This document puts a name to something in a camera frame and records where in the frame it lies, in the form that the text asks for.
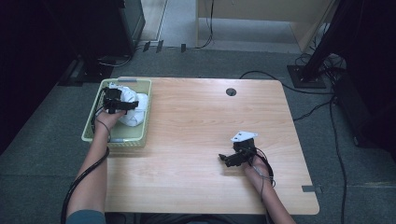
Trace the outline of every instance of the dark sleeve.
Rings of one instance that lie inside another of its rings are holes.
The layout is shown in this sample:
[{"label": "dark sleeve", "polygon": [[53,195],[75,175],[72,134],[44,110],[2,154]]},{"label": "dark sleeve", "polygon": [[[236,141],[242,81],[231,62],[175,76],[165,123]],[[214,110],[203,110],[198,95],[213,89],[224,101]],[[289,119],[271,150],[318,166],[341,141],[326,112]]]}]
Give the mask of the dark sleeve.
[{"label": "dark sleeve", "polygon": [[67,218],[66,224],[106,224],[106,218],[98,211],[79,210]]}]

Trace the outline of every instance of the floor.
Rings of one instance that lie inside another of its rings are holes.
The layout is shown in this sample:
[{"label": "floor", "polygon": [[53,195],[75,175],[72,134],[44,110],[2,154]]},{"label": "floor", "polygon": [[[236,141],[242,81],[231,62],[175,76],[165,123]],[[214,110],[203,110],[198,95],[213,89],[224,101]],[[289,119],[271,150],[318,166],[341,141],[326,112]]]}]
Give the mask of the floor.
[{"label": "floor", "polygon": [[[200,19],[196,44],[195,0],[168,0],[158,40],[166,47],[201,47],[209,38],[209,23],[210,19]],[[206,49],[302,53],[288,22],[213,19],[212,27],[213,38]]]}]

